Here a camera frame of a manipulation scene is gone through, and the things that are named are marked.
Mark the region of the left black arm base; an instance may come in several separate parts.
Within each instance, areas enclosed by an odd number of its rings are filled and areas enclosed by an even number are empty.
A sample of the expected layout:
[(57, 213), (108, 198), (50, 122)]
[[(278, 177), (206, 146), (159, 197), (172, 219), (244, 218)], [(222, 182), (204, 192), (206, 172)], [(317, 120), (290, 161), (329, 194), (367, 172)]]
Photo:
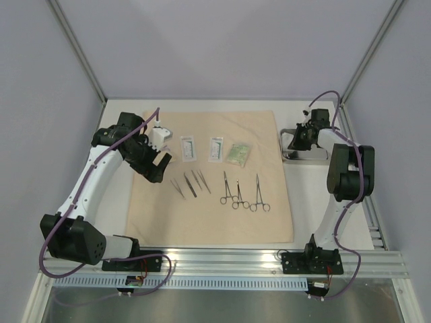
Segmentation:
[(139, 260), (103, 261), (102, 271), (106, 272), (138, 272), (159, 273), (162, 265), (161, 250), (140, 250), (133, 257), (145, 256)]

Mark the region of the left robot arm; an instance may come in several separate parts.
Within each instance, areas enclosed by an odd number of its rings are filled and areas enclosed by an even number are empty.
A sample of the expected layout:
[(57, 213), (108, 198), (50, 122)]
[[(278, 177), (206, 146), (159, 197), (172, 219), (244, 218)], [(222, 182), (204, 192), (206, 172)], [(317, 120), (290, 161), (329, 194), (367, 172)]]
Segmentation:
[(148, 119), (122, 112), (116, 124), (98, 129), (91, 142), (88, 160), (67, 200), (54, 215), (40, 222), (44, 245), (41, 258), (95, 265), (117, 259), (127, 270), (137, 268), (141, 253), (131, 238), (106, 236), (95, 227), (95, 217), (106, 189), (122, 163), (127, 163), (148, 182), (160, 183), (172, 159), (162, 148), (173, 136), (160, 124), (159, 112)]

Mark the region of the green mesh packet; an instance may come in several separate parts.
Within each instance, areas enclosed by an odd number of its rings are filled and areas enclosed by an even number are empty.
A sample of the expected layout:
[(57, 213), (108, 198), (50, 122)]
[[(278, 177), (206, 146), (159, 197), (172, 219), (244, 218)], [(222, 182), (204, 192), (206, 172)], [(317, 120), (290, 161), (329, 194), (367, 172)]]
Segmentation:
[(252, 145), (247, 143), (233, 143), (225, 159), (226, 163), (245, 167)]

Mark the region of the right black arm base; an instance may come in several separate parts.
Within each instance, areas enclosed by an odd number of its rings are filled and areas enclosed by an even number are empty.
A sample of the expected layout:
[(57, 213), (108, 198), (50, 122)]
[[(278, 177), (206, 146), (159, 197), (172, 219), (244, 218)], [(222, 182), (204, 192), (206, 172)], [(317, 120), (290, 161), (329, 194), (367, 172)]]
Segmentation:
[(334, 275), (344, 274), (338, 250), (320, 252), (282, 252), (282, 271), (285, 275)]

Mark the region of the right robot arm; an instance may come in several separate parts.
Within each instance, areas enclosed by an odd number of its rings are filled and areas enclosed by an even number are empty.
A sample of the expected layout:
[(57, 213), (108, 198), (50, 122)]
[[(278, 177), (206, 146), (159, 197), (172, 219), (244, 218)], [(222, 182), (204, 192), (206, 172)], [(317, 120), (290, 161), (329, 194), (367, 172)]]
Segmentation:
[(326, 151), (329, 158), (327, 191), (329, 204), (318, 229), (315, 244), (324, 250), (341, 249), (341, 236), (354, 209), (374, 190), (375, 150), (359, 145), (333, 127), (326, 109), (311, 110), (298, 123), (290, 151)]

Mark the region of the suture packet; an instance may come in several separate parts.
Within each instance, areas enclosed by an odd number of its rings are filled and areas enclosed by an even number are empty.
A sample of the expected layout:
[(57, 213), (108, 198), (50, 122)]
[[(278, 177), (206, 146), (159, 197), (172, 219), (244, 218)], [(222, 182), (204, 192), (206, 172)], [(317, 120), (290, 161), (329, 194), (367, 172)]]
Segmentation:
[(211, 137), (209, 139), (208, 162), (222, 163), (223, 162), (223, 150), (224, 150), (224, 138), (223, 137)]
[(182, 136), (180, 138), (180, 146), (183, 162), (197, 161), (194, 136)]

